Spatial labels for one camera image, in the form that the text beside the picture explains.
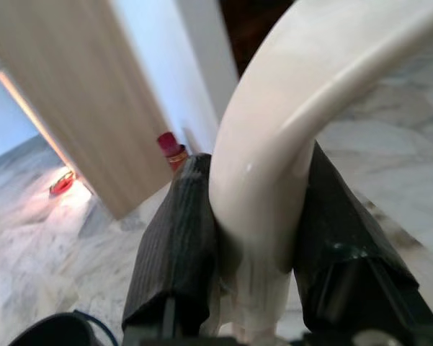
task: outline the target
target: red object on floor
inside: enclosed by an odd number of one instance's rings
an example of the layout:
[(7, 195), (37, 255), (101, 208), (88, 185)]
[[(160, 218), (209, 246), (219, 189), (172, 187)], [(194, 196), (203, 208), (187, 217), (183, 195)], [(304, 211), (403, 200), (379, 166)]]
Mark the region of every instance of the red object on floor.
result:
[(186, 147), (178, 144), (171, 132), (165, 132), (157, 139), (157, 142), (159, 142), (160, 148), (173, 171), (176, 171), (189, 156)]
[(57, 196), (69, 190), (76, 179), (74, 172), (65, 173), (55, 184), (50, 186), (50, 194)]

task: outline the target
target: white plastic tube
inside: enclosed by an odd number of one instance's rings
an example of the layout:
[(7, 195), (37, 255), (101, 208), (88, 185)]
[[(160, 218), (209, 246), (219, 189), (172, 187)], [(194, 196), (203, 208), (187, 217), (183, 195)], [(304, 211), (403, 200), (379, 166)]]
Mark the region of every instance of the white plastic tube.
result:
[(272, 333), (285, 308), (315, 135), (430, 37), (433, 0), (300, 0), (254, 56), (210, 170), (229, 318), (245, 341)]

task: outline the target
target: black cable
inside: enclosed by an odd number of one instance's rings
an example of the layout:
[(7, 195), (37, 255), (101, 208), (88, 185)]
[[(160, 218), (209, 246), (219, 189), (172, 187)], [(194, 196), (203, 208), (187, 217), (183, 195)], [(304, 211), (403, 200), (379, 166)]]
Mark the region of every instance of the black cable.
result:
[(90, 322), (93, 322), (94, 324), (96, 324), (99, 328), (102, 329), (102, 331), (103, 331), (104, 333), (106, 333), (106, 335), (109, 337), (111, 343), (112, 343), (114, 346), (118, 346), (118, 342), (117, 342), (117, 340), (115, 339), (115, 336), (113, 335), (113, 333), (110, 331), (110, 329), (109, 329), (109, 328), (108, 328), (104, 323), (102, 323), (102, 322), (101, 322), (100, 320), (98, 320), (96, 317), (93, 317), (92, 315), (85, 314), (84, 312), (81, 312), (81, 311), (79, 311), (79, 310), (74, 310), (73, 312), (74, 312), (75, 314), (78, 314), (78, 315), (82, 316), (83, 318), (85, 318), (85, 320), (90, 321)]

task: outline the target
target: marble floor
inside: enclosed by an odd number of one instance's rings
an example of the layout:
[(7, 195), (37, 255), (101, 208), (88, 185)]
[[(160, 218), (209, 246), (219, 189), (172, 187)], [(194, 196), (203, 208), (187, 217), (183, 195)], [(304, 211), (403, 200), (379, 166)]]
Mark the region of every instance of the marble floor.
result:
[[(318, 140), (433, 310), (433, 44), (356, 100)], [(122, 338), (138, 244), (168, 187), (115, 221), (80, 182), (50, 198), (48, 187), (64, 170), (41, 138), (0, 158), (0, 345), (71, 309), (95, 315)], [(277, 331), (291, 339), (304, 330), (292, 283)]]

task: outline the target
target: white marble floor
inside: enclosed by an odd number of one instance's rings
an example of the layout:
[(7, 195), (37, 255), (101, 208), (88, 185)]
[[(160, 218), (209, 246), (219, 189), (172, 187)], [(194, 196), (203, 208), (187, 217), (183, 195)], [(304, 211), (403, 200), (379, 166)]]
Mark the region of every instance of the white marble floor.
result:
[[(318, 139), (433, 310), (433, 45), (362, 95)], [(0, 345), (48, 314), (75, 308), (122, 337), (135, 253), (167, 187), (114, 221), (78, 182), (49, 198), (63, 170), (40, 139), (0, 158)], [(303, 330), (292, 284), (278, 332), (293, 338)]]

